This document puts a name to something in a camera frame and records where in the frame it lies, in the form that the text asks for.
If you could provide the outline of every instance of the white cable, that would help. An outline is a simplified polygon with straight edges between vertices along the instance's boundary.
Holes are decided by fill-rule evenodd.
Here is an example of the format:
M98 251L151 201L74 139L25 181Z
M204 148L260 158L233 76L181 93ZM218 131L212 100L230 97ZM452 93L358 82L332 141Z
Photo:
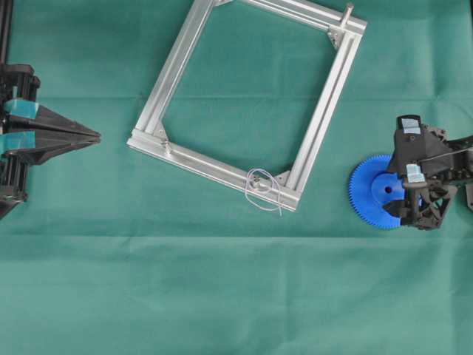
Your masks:
M256 203L255 201L253 201L252 199L250 199L250 196L248 195L248 193L249 193L250 190L255 190L251 185L251 182L253 181L255 174L261 174L261 175L264 175L265 177L267 177L268 179L270 179L271 180L271 190L274 190L274 189L278 190L277 204L276 204L276 207L274 207L273 209L269 209L267 207L261 206L258 203ZM264 169L252 169L248 172L248 174L246 175L245 197L246 197L246 199L248 200L249 203L251 203L252 205L258 207L262 211L267 211L267 212L279 211L279 216L282 217L281 186L279 185L278 180L276 180L276 178L273 175L271 175L269 172L267 172L266 170L264 170Z

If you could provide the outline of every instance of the green cloth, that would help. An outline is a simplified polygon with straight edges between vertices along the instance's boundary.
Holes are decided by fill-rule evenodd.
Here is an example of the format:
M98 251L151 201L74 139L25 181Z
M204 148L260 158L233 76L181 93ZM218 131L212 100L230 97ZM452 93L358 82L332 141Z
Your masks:
M321 0L343 10L345 0ZM357 0L369 22L296 213L126 146L191 0L17 0L10 60L103 142L34 167L0 222L0 354L471 354L473 214L379 231L347 181L395 118L473 133L468 0ZM172 141L274 174L334 51L236 0L212 13L165 118Z

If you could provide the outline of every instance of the metal pin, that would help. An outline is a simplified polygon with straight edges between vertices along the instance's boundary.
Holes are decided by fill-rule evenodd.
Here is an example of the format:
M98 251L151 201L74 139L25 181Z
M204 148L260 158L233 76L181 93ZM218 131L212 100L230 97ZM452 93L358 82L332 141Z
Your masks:
M347 26L348 20L350 19L350 16L352 15L352 11L355 5L353 5L351 2L347 4L347 7L345 8L345 12L343 13L343 17L341 18L341 28L345 28Z

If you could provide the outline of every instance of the black plastic part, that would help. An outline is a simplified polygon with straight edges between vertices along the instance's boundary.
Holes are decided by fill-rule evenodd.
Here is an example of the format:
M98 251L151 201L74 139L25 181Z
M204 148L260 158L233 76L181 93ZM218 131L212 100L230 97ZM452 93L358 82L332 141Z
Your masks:
M418 129L403 127L406 118L416 120ZM469 208L473 210L473 136L448 141L444 130L423 125L415 115L399 117L397 122L395 151L388 172L404 179L406 194L404 200L392 201L384 209L399 217L402 226L437 229L458 189L466 186ZM421 167L424 182L408 181L409 164Z
M473 184L465 186L466 188L466 202L468 203L468 208L473 211Z
M35 147L4 152L0 156L0 219L27 199L28 169L58 155L97 144L101 135L40 106L34 119L5 112L12 99L36 101L41 82L27 64L8 65L7 60L13 0L0 0L0 135L34 132Z

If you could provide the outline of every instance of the gear teeth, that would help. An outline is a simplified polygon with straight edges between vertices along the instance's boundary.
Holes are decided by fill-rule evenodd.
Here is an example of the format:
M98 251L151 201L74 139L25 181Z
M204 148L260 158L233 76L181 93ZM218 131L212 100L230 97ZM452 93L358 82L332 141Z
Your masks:
M378 229L383 229L383 230L390 230L390 229L396 229L396 228L399 228L400 227L400 223L399 223L399 219L398 218L392 218L393 220L395 220L396 222L392 222L392 223L377 223L375 220L372 220L370 218L368 218L364 211L361 210L361 208L363 207L363 203L365 203L364 201L360 201L361 203L361 206L359 206L360 203L358 203L357 201L357 197L354 195L355 194L355 190L357 188L359 188L360 186L360 181L356 181L357 178L360 178L360 173L363 172L364 170L370 170L372 168L370 168L370 165L371 163L375 163L376 165L380 164L380 163L385 163L386 166L387 164L389 164L391 160L391 156L390 155L375 155L375 156L372 156L370 158L367 158L366 160L364 160L363 162L361 162L352 172L351 176L350 176L350 181L349 181L349 185L348 185L348 198L349 198L349 201L350 201L350 205L353 207L353 209L355 210L356 214L365 222L365 223L368 223L370 224L371 226L374 226ZM385 171L386 168L384 168L384 170L378 170L377 172L374 172L375 173L375 176L376 175L379 175L381 173L383 173ZM371 184L372 181L368 182L368 181L363 181L362 183L364 183L366 185L366 183L369 183Z

